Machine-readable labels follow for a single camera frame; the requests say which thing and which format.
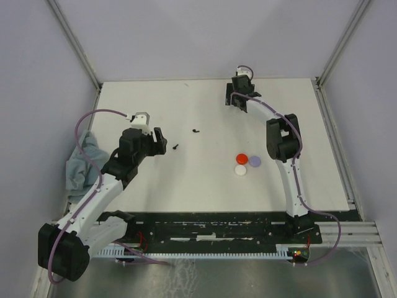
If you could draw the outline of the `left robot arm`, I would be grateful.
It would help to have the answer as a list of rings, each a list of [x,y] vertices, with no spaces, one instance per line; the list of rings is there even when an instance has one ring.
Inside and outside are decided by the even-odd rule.
[[[38,232],[38,265],[51,283],[77,281],[98,252],[116,240],[131,242],[137,227],[133,215],[106,207],[127,188],[146,157],[164,155],[167,139],[159,127],[145,134],[142,129],[122,132],[118,148],[76,208],[57,223],[46,223]]]

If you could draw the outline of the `white earbud charging case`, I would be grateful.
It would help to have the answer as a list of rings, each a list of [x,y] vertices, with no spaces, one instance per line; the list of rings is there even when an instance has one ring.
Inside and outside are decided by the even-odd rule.
[[[236,165],[234,173],[238,176],[244,176],[247,173],[247,168],[244,165]]]

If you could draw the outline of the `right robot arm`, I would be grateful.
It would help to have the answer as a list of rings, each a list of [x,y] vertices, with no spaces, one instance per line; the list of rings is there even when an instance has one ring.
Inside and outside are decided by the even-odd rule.
[[[306,207],[301,183],[303,142],[297,116],[277,112],[255,91],[251,78],[240,71],[226,85],[225,104],[237,107],[264,124],[266,149],[280,171],[285,193],[285,237],[290,242],[300,242],[307,236],[307,230],[314,227],[314,222]]]

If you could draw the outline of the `purple round case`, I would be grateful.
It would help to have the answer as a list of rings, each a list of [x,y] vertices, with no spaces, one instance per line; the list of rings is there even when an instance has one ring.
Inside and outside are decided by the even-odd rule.
[[[249,158],[249,164],[253,167],[253,168],[257,168],[261,165],[262,161],[258,156],[251,156]]]

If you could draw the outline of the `red round case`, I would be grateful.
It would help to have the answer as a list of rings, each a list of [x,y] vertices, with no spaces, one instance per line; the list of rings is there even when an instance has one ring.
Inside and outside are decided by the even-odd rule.
[[[239,154],[236,155],[236,162],[239,165],[245,165],[245,164],[248,163],[248,161],[249,161],[249,158],[248,158],[248,156],[246,154],[239,153]]]

